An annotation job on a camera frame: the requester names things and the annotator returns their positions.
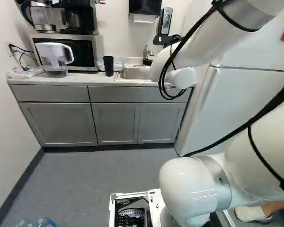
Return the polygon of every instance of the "sneaker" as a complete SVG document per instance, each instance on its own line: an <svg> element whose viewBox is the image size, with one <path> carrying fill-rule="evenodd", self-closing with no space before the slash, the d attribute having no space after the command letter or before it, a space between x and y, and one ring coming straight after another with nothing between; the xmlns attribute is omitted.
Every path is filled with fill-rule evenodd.
<svg viewBox="0 0 284 227"><path fill-rule="evenodd" d="M236 207L235 215L242 222L269 224L272 216L267 217L261 207Z"/></svg>

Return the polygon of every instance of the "cabinet door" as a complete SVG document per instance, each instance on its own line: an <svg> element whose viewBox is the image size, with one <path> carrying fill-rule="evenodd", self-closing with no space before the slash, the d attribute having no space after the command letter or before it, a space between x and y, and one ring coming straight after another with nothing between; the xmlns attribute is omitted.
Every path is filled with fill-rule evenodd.
<svg viewBox="0 0 284 227"><path fill-rule="evenodd" d="M92 103L99 144L136 144L139 104Z"/></svg>
<svg viewBox="0 0 284 227"><path fill-rule="evenodd" d="M185 103L141 104L138 143L175 141Z"/></svg>
<svg viewBox="0 0 284 227"><path fill-rule="evenodd" d="M20 103L20 107L44 147L97 145L88 103Z"/></svg>

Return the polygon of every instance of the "faucet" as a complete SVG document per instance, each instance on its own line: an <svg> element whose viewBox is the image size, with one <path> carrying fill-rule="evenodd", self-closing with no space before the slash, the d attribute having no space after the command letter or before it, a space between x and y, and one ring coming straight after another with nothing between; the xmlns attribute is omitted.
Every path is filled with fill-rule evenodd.
<svg viewBox="0 0 284 227"><path fill-rule="evenodd" d="M155 54L151 50L147 50L147 46L145 46L143 50L143 59L147 59L148 56L154 56Z"/></svg>

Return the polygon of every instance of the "white refrigerator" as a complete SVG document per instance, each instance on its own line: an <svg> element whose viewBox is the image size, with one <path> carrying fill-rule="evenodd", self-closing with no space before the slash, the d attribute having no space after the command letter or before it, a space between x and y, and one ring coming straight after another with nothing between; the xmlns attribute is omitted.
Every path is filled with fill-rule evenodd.
<svg viewBox="0 0 284 227"><path fill-rule="evenodd" d="M193 1L188 9L196 19L196 14L205 13L197 4L210 6L210 1L200 2ZM284 86L283 32L284 12L209 66L196 69L197 85L175 143L180 156L216 142L247 122ZM201 155L223 152L230 140Z"/></svg>

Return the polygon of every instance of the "power outlet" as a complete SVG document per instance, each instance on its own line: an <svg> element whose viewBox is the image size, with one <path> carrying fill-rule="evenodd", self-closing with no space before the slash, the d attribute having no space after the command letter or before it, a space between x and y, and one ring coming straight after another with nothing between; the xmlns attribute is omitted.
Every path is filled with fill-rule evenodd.
<svg viewBox="0 0 284 227"><path fill-rule="evenodd" d="M9 48L9 45L12 44L11 42L9 41L4 41L4 46L5 46L5 49L9 55L9 57L13 56L13 53L11 52L11 49Z"/></svg>

